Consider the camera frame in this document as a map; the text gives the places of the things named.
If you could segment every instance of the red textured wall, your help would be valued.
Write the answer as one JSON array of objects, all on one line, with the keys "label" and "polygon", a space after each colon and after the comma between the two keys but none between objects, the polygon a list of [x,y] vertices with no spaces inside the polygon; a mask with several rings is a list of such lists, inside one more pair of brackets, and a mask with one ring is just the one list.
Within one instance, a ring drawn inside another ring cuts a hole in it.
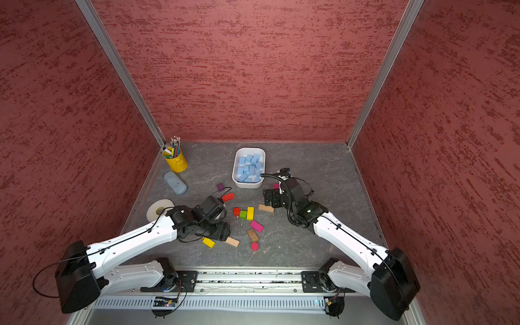
[{"label": "red textured wall", "polygon": [[519,14],[425,1],[354,146],[430,325],[520,323]]},{"label": "red textured wall", "polygon": [[119,234],[158,147],[74,1],[3,1],[0,24],[0,319],[61,324],[32,277]]},{"label": "red textured wall", "polygon": [[346,141],[407,0],[93,0],[169,138]]}]

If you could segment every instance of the metal bracket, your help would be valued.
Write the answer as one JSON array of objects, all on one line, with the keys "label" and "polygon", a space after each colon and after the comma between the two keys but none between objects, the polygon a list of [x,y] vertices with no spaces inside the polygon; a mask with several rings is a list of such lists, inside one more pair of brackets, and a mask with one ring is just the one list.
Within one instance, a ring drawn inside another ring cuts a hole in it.
[{"label": "metal bracket", "polygon": [[320,274],[317,271],[302,271],[303,292],[323,292]]},{"label": "metal bracket", "polygon": [[197,271],[177,271],[177,275],[180,279],[180,284],[183,285],[188,292],[193,292],[195,290],[195,285],[197,284],[197,275],[199,273]]}]

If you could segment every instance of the red block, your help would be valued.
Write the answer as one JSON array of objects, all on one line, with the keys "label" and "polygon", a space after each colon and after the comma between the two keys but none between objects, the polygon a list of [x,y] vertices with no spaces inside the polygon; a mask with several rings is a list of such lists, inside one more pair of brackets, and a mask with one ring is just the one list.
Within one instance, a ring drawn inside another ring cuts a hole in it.
[{"label": "red block", "polygon": [[226,195],[224,195],[224,196],[222,197],[222,200],[223,200],[224,202],[226,202],[226,201],[232,200],[232,199],[234,199],[234,198],[235,198],[235,195],[234,195],[233,193],[230,193],[230,194],[226,194]]}]

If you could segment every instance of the black mounting plate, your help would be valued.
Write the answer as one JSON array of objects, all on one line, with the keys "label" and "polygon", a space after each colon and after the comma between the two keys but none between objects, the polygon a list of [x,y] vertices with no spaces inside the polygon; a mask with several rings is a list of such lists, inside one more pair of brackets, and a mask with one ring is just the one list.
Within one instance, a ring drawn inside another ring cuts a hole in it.
[{"label": "black mounting plate", "polygon": [[302,271],[303,292],[323,292],[318,271]]}]

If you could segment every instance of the yellow block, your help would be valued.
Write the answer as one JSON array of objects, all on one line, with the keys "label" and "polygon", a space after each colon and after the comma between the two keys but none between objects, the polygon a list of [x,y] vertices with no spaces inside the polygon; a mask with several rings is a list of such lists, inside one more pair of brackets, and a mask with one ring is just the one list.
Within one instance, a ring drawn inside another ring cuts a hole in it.
[{"label": "yellow block", "polygon": [[253,215],[255,214],[255,208],[252,206],[248,206],[248,216],[246,220],[253,220]]},{"label": "yellow block", "polygon": [[202,242],[208,245],[210,248],[213,248],[213,246],[215,246],[215,242],[209,238],[204,238]]}]

